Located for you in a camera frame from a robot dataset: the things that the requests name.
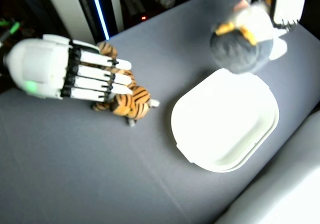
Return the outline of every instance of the blue led light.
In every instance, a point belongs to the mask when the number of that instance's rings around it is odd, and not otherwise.
[[[109,38],[109,34],[108,34],[106,23],[104,21],[104,16],[103,16],[102,11],[101,11],[99,0],[94,0],[94,3],[95,3],[95,6],[96,6],[98,14],[99,14],[99,18],[100,18],[100,21],[101,21],[102,29],[103,29],[103,32],[105,34],[105,39],[109,40],[110,38]]]

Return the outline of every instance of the green indicator light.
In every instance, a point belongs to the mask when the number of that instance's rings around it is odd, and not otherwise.
[[[37,92],[37,83],[35,81],[26,81],[26,89],[31,92],[31,93],[35,93]]]

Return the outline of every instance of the gray tabletop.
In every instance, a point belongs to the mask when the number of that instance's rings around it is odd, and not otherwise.
[[[1,223],[200,224],[218,217],[320,100],[320,42],[298,27],[285,36],[286,56],[258,73],[280,121],[254,156],[218,174],[176,149],[173,105],[214,71],[210,27],[237,1],[192,0],[111,40],[161,102],[134,128],[86,101],[0,95]]]

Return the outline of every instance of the white container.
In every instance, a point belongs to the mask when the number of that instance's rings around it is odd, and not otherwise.
[[[254,154],[278,120],[277,101],[263,80],[220,69],[178,100],[171,127],[189,162],[230,172]]]

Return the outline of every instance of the stuffed tiger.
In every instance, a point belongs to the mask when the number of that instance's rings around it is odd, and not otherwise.
[[[112,58],[117,57],[117,50],[109,43],[101,42],[98,46],[101,54]],[[132,90],[132,95],[116,94],[107,102],[96,102],[92,106],[93,110],[102,111],[109,109],[115,115],[125,116],[129,126],[135,126],[137,120],[145,117],[150,108],[159,106],[159,101],[151,99],[150,93],[145,87],[137,86],[136,79],[131,70],[120,70],[112,67],[103,67],[103,69],[112,73],[130,76],[132,82],[128,85],[128,88]]]

